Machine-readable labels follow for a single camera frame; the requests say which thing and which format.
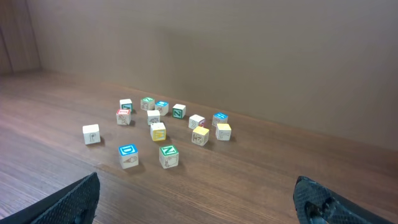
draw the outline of gray wall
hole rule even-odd
[[[46,69],[398,149],[396,0],[28,3]]]

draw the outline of block top face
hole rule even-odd
[[[120,104],[128,104],[128,103],[132,103],[132,101],[130,99],[120,100]]]
[[[145,98],[143,98],[142,99],[144,102],[152,102],[152,101],[154,101],[155,99],[153,99],[153,98],[151,98],[151,97],[145,97]]]
[[[150,127],[154,130],[160,130],[160,129],[166,129],[166,127],[164,126],[163,122],[159,122],[159,123],[152,123],[150,124]]]
[[[130,110],[119,109],[116,114],[117,115],[128,115],[128,114],[130,114],[130,112],[131,112]]]
[[[224,114],[224,113],[221,113],[221,112],[218,112],[218,113],[214,114],[214,117],[216,117],[218,119],[225,119],[225,118],[228,117],[228,115]]]
[[[160,150],[162,151],[163,156],[178,154],[178,150],[174,145],[160,147]]]
[[[203,127],[201,127],[201,126],[198,126],[198,127],[196,127],[194,130],[193,130],[193,132],[194,133],[198,133],[198,134],[201,134],[201,135],[206,135],[208,132],[209,132],[209,129],[207,129],[207,128],[203,128]]]
[[[229,126],[229,124],[217,124],[217,128],[219,130],[224,130],[224,131],[230,131],[231,127]]]
[[[173,106],[173,109],[184,110],[185,109],[185,105],[176,104],[176,105]]]
[[[166,101],[158,101],[158,102],[156,103],[156,105],[157,105],[157,106],[167,106],[167,105],[168,105],[168,102],[166,102]]]
[[[160,112],[158,110],[147,111],[148,116],[160,116]]]
[[[98,124],[83,126],[83,133],[94,133],[100,131]]]
[[[119,147],[119,153],[122,156],[134,154],[134,153],[137,153],[137,152],[138,152],[138,150],[137,150],[137,147],[136,147],[135,144],[128,144],[128,145]]]
[[[197,114],[192,115],[190,118],[191,118],[192,120],[198,121],[198,122],[201,121],[201,120],[203,120],[203,119],[205,119],[204,117],[199,116],[199,115],[197,115]]]

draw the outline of wooden block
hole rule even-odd
[[[192,132],[192,142],[199,146],[204,146],[209,140],[209,129],[196,127]]]
[[[158,110],[147,111],[148,125],[160,122],[160,113]]]
[[[216,138],[221,141],[229,141],[231,138],[231,131],[229,124],[217,124]]]
[[[178,165],[179,153],[174,145],[163,146],[159,148],[159,161],[163,169],[175,167]]]
[[[150,136],[153,141],[166,140],[166,127],[164,123],[154,123],[150,125]]]
[[[119,147],[119,161],[123,169],[138,165],[138,150],[136,145],[128,144]]]
[[[158,110],[161,116],[165,116],[169,112],[169,103],[165,101],[158,101],[155,104],[155,110]]]
[[[193,115],[189,117],[188,127],[190,129],[195,129],[196,127],[204,127],[205,126],[205,118],[199,115]]]
[[[85,144],[101,142],[100,127],[98,124],[83,126],[83,136],[85,138]]]
[[[217,127],[217,124],[226,124],[228,122],[228,115],[218,112],[216,114],[213,115],[213,122],[211,122],[211,125],[213,125],[214,127]]]
[[[151,97],[145,97],[141,99],[141,109],[143,110],[154,110],[155,109],[155,99]]]
[[[116,122],[120,125],[129,125],[131,122],[131,110],[118,109],[116,113]]]
[[[176,104],[173,106],[173,118],[182,119],[185,116],[185,105]]]
[[[130,99],[120,100],[120,109],[130,110],[132,113],[132,101]]]

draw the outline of white cube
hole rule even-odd
[[[178,150],[175,146],[163,146],[159,148],[159,161],[163,169],[178,165]]]
[[[192,143],[204,146],[209,140],[209,129],[203,127],[196,127],[192,132]]]
[[[132,112],[132,101],[130,99],[120,100],[120,109]]]
[[[195,129],[196,127],[204,127],[205,126],[205,118],[199,115],[193,115],[189,117],[188,127],[190,129]]]
[[[231,138],[231,131],[229,124],[217,124],[216,138],[221,141],[229,141]]]
[[[123,169],[138,165],[138,150],[136,145],[128,144],[119,147],[119,161]]]
[[[173,106],[173,118],[182,119],[185,116],[185,105],[176,104]]]
[[[147,111],[148,125],[160,122],[160,112],[158,110]]]
[[[119,109],[116,113],[116,122],[120,125],[129,125],[131,122],[131,110]]]
[[[213,121],[211,122],[211,125],[213,125],[214,127],[217,127],[217,124],[226,124],[228,122],[228,115],[218,112],[216,114],[214,114],[213,116]]]
[[[145,97],[141,99],[141,109],[143,110],[154,110],[155,109],[155,99],[151,97]]]
[[[165,101],[158,101],[155,104],[155,110],[158,110],[161,116],[165,116],[169,112],[169,103]]]
[[[83,126],[83,136],[86,144],[101,142],[100,127],[98,124]]]
[[[166,140],[166,127],[164,123],[150,124],[150,136],[153,141]]]

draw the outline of white block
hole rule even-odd
[[[205,126],[205,118],[199,115],[193,115],[189,117],[188,127],[190,129],[195,129],[196,127],[204,127]]]
[[[166,127],[164,123],[150,124],[150,136],[153,141],[166,140]]]
[[[169,103],[166,101],[158,101],[155,104],[155,110],[158,110],[161,116],[165,116],[169,112]]]
[[[221,141],[229,141],[231,139],[231,131],[229,124],[217,124],[216,138]]]
[[[228,122],[228,115],[218,112],[213,115],[213,121],[211,122],[211,125],[214,127],[217,127],[217,124],[226,124]]]
[[[100,127],[98,124],[83,126],[83,136],[85,138],[85,144],[101,142]]]
[[[151,97],[145,97],[141,99],[141,109],[143,110],[154,110],[155,109],[155,99]]]
[[[130,99],[120,100],[120,109],[132,112],[132,101]]]
[[[203,127],[196,127],[192,132],[192,143],[204,146],[209,140],[209,129]]]
[[[116,122],[120,125],[129,125],[131,122],[131,110],[119,109],[116,113]]]
[[[160,112],[158,110],[147,111],[148,125],[160,122]]]
[[[185,116],[185,105],[176,104],[173,106],[173,118],[182,119]]]
[[[159,161],[163,169],[175,167],[178,165],[179,153],[174,145],[163,146],[159,148]]]
[[[119,161],[123,169],[138,165],[138,150],[136,145],[128,144],[119,147]]]

